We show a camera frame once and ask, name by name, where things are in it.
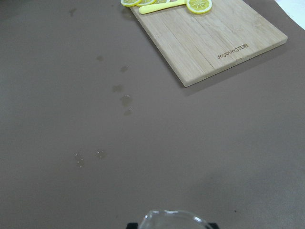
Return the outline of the small clear glass cup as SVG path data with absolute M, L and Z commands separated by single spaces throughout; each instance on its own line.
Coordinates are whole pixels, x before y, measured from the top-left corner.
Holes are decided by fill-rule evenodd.
M 212 229 L 202 218 L 185 210 L 150 210 L 139 229 Z

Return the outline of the wooden cutting board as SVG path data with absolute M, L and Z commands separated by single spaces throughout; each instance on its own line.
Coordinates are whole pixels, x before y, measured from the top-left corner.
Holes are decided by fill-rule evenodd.
M 136 19 L 186 87 L 273 48 L 287 36 L 242 0 L 215 0 L 210 11 L 184 5 L 140 14 Z

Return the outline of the yellow plastic knife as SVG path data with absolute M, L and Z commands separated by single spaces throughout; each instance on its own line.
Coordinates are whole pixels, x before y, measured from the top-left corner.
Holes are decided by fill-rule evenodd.
M 186 0 L 176 0 L 173 2 L 167 2 L 167 3 L 160 3 L 160 4 L 152 4 L 152 5 L 146 5 L 139 8 L 140 14 L 147 14 L 151 12 L 156 12 L 159 10 L 164 10 L 171 7 L 181 6 L 185 5 Z

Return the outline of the lemon slice row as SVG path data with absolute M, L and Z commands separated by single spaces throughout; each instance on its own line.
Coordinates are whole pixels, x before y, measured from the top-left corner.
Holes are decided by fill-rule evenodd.
M 125 7 L 142 7 L 152 4 L 168 3 L 170 0 L 121 0 L 121 5 Z

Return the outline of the lemon slice on knife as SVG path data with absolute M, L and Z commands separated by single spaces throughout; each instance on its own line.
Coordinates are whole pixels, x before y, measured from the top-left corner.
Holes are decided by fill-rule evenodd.
M 187 9 L 194 14 L 207 13 L 213 6 L 211 0 L 187 0 Z

